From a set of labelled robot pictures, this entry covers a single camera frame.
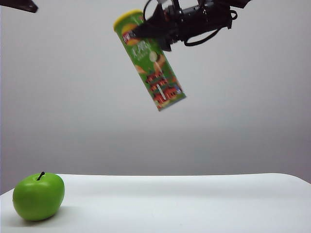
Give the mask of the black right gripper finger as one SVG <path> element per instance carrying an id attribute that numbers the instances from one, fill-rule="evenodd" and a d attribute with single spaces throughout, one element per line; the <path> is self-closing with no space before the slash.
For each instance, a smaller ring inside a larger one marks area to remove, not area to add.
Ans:
<path id="1" fill-rule="evenodd" d="M 168 34 L 169 23 L 162 22 L 155 24 L 151 22 L 144 22 L 132 30 L 133 38 L 162 38 Z"/>
<path id="2" fill-rule="evenodd" d="M 146 9 L 147 9 L 148 5 L 149 5 L 149 2 L 147 2 L 143 8 L 143 15 L 142 16 L 143 16 L 143 22 L 145 24 L 165 24 L 165 23 L 167 23 L 167 20 L 166 20 L 165 14 L 164 14 L 164 10 L 162 7 L 162 3 L 158 3 L 156 5 L 156 8 L 155 8 L 152 16 L 147 19 L 145 16 L 145 13 L 146 13 Z"/>

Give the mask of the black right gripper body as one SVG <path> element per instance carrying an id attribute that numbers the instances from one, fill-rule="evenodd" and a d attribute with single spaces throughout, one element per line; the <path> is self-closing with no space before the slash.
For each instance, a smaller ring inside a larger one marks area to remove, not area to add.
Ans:
<path id="1" fill-rule="evenodd" d="M 200 45 L 232 25 L 232 10 L 225 0 L 199 0 L 196 6 L 186 9 L 181 9 L 179 2 L 173 0 L 164 14 L 169 31 L 157 39 L 164 51 L 171 51 L 171 44 L 177 41 L 188 47 Z"/>

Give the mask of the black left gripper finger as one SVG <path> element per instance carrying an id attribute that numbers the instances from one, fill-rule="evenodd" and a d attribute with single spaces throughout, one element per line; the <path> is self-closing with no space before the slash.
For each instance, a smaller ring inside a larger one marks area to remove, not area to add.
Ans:
<path id="1" fill-rule="evenodd" d="M 0 5 L 31 13 L 38 10 L 38 6 L 32 0 L 0 0 Z"/>

